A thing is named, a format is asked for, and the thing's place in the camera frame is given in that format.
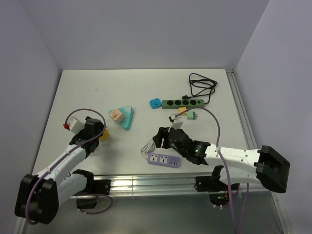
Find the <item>yellow cube socket adapter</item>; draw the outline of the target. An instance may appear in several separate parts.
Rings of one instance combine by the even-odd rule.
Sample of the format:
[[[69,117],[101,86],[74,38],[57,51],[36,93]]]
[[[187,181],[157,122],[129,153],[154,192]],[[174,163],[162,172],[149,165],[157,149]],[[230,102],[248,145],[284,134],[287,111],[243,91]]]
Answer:
[[[103,132],[103,135],[99,137],[99,141],[104,141],[105,139],[107,139],[109,136],[109,132],[108,129],[106,128]]]

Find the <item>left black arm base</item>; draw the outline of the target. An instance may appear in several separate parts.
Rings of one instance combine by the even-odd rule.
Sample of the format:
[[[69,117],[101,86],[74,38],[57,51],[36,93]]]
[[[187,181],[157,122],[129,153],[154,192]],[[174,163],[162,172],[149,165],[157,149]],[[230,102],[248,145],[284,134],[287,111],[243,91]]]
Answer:
[[[76,206],[80,210],[94,209],[98,203],[98,195],[109,195],[111,188],[110,179],[94,179],[94,174],[85,170],[75,170],[73,174],[79,174],[87,178],[86,188],[82,190],[80,195],[97,194],[93,198],[77,198]]]

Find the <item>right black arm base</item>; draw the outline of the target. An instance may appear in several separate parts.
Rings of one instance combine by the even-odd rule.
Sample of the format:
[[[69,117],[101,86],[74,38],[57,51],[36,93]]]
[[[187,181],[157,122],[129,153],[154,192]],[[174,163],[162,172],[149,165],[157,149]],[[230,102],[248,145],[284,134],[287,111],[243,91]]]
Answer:
[[[223,208],[230,204],[228,185],[220,180],[224,166],[215,166],[211,175],[197,176],[194,188],[198,192],[208,192],[213,207]]]

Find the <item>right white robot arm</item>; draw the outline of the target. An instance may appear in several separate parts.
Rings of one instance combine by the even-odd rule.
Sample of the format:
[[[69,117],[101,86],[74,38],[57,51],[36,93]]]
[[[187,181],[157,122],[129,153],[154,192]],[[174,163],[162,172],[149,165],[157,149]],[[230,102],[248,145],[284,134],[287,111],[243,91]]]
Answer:
[[[273,147],[242,150],[216,146],[192,140],[182,129],[160,127],[152,138],[156,148],[172,148],[180,156],[195,165],[212,166],[213,191],[221,191],[230,181],[232,184],[261,184],[275,193],[285,193],[290,162]]]

